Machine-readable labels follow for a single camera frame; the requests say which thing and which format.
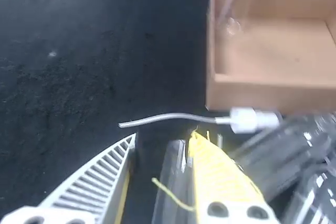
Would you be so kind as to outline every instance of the yellow thread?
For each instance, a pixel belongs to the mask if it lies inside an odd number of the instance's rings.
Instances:
[[[196,126],[196,129],[194,129],[193,131],[192,131],[192,133],[193,132],[196,132],[198,130],[198,125]]]
[[[187,210],[189,212],[195,211],[195,207],[188,206],[187,204],[180,201],[165,185],[163,185],[160,181],[158,181],[156,178],[152,178],[152,182],[161,190],[163,190],[169,197],[172,198],[172,200],[181,208],[184,210]]]

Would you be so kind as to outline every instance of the dust speck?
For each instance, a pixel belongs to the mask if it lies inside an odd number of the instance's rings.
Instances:
[[[56,51],[51,51],[49,54],[48,54],[48,58],[54,58],[57,56],[57,53]]]

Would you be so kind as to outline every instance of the plastic bottle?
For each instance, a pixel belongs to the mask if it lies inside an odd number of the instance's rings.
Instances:
[[[305,167],[322,161],[335,140],[334,113],[297,116],[252,137],[230,157],[269,201],[291,186]]]
[[[295,191],[283,224],[336,223],[336,171],[319,165],[308,169]]]

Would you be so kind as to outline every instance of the white wire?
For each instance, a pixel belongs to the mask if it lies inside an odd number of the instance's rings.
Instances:
[[[222,119],[221,124],[229,124],[230,118],[224,117],[224,118],[206,118],[204,116],[199,115],[192,115],[187,113],[167,113],[167,114],[160,114],[155,116],[150,116],[149,118],[143,118],[132,122],[125,122],[125,123],[119,123],[120,128],[128,128],[128,127],[135,127],[140,126],[144,124],[159,122],[163,120],[169,120],[169,119],[187,119],[187,120],[193,120],[203,123],[214,123],[218,124],[218,119]]]

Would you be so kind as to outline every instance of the cardboard box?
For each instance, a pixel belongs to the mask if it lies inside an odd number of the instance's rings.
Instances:
[[[234,0],[233,35],[217,22],[224,1],[209,1],[209,110],[336,110],[336,0]]]

